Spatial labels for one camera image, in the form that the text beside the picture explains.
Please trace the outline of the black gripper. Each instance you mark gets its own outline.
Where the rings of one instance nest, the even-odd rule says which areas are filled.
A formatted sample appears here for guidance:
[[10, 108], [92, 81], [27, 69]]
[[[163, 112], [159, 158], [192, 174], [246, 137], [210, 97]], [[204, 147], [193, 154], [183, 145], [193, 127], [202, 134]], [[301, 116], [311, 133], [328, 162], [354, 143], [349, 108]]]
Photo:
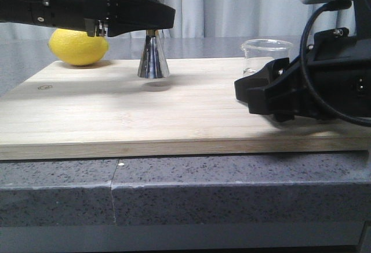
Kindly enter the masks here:
[[175, 14], [164, 0], [1, 0], [3, 23], [84, 31], [90, 37], [169, 29]]
[[[234, 82], [235, 97], [251, 114], [278, 122], [298, 117], [370, 121], [370, 38], [348, 36], [345, 28], [315, 34], [305, 50], [307, 76], [300, 57], [253, 57]], [[277, 81], [286, 71], [286, 81]]]

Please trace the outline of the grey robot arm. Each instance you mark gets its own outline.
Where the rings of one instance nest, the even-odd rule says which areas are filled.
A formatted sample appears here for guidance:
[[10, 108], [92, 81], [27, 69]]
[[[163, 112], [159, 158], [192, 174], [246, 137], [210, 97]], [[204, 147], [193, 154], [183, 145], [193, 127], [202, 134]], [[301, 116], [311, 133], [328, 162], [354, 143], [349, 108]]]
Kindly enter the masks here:
[[[370, 126], [370, 0], [301, 0], [319, 4], [300, 40], [299, 55], [275, 59], [235, 81], [236, 99], [249, 112], [278, 122], [295, 117], [340, 119]], [[320, 31], [308, 45], [310, 30], [323, 12], [353, 8], [355, 34], [345, 27]]]

